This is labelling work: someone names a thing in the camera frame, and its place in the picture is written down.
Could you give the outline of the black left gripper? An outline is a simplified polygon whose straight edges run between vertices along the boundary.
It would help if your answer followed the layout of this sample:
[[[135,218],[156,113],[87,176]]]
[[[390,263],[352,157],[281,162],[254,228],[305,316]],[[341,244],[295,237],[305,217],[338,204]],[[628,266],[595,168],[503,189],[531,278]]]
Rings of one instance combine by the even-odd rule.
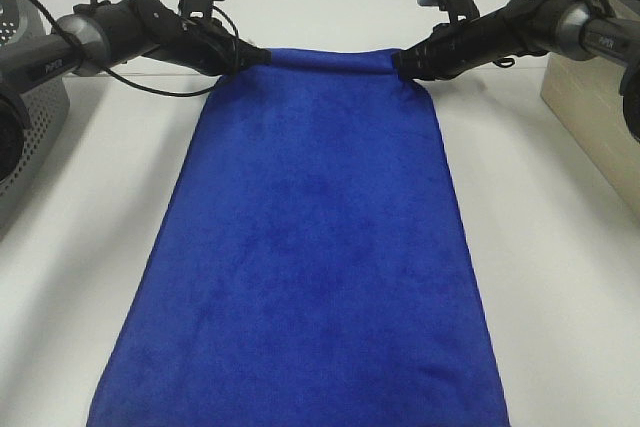
[[[245,42],[212,16],[215,1],[180,0],[174,12],[159,0],[134,0],[132,11],[151,42],[144,56],[210,77],[268,65],[269,50]]]

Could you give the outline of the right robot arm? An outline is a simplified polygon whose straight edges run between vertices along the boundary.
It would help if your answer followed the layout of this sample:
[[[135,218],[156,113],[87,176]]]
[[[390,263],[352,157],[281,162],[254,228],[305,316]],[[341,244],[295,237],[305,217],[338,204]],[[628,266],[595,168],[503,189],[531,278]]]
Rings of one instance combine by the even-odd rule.
[[[449,16],[414,46],[392,56],[404,79],[451,80],[493,63],[504,68],[516,58],[555,53],[570,60],[601,57],[624,68],[619,86],[622,112],[639,136],[639,24],[620,19],[608,0],[510,0],[480,15],[473,0],[417,0]]]

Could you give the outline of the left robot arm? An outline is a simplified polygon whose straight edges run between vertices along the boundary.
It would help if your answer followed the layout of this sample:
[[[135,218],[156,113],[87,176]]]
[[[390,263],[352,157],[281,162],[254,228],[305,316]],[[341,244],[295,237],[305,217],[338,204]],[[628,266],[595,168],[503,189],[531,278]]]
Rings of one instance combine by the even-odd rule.
[[[139,56],[205,76],[232,75],[271,60],[215,19],[185,19],[160,0],[80,5],[59,19],[59,31],[1,49],[1,176],[23,155],[33,121],[24,95],[72,72],[92,76]]]

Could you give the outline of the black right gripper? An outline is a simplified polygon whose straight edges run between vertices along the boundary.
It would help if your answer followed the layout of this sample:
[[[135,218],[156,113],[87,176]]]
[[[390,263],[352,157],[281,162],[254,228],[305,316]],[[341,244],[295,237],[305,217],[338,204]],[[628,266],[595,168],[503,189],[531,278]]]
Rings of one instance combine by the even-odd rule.
[[[451,80],[476,67],[515,65],[522,56],[542,56],[547,51],[534,44],[529,24],[542,0],[511,0],[504,7],[480,16],[473,0],[418,0],[449,15],[447,23],[431,35],[392,55],[401,78],[425,81]]]

